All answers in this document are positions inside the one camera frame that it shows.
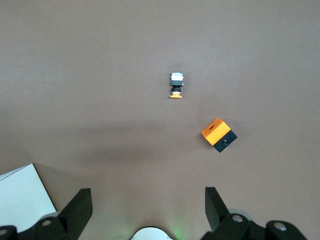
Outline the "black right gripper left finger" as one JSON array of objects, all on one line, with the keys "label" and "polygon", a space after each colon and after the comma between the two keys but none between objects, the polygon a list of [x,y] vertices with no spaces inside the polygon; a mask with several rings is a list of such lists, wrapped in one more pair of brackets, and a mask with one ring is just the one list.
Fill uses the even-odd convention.
[{"label": "black right gripper left finger", "polygon": [[57,216],[40,219],[25,231],[0,226],[0,240],[78,240],[92,213],[91,189],[82,188]]}]

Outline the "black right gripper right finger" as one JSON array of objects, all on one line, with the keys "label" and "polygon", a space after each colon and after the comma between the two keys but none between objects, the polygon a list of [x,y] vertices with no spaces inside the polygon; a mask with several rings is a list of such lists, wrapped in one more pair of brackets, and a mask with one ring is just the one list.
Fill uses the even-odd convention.
[{"label": "black right gripper right finger", "polygon": [[265,227],[230,213],[215,187],[205,188],[205,214],[211,228],[201,240],[307,240],[293,224],[270,220]]}]

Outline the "white drawer cabinet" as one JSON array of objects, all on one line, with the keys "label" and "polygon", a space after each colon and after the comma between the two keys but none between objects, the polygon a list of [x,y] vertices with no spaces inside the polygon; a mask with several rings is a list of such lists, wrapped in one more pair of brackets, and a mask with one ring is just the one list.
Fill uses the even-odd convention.
[{"label": "white drawer cabinet", "polygon": [[0,227],[15,226],[23,232],[55,212],[34,164],[0,175]]}]

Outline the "yellow push button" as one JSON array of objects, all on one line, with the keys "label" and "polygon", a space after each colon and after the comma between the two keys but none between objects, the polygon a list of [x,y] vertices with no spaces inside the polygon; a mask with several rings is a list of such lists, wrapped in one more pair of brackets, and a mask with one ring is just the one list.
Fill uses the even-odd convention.
[{"label": "yellow push button", "polygon": [[170,76],[171,85],[171,99],[181,99],[181,88],[184,86],[184,73],[183,72],[172,72]]}]

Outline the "brown table mat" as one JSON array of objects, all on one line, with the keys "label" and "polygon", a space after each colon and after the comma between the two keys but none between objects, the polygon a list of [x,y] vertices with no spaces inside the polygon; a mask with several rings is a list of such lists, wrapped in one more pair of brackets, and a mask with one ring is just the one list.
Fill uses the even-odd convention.
[{"label": "brown table mat", "polygon": [[199,240],[206,187],[320,240],[320,0],[0,0],[0,174],[29,163],[57,209],[91,188],[80,240]]}]

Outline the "orange black switch box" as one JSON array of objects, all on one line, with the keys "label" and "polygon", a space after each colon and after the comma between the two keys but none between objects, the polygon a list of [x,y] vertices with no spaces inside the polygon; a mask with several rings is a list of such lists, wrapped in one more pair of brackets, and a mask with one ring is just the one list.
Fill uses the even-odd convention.
[{"label": "orange black switch box", "polygon": [[219,153],[238,138],[233,130],[220,118],[215,118],[201,131],[201,135]]}]

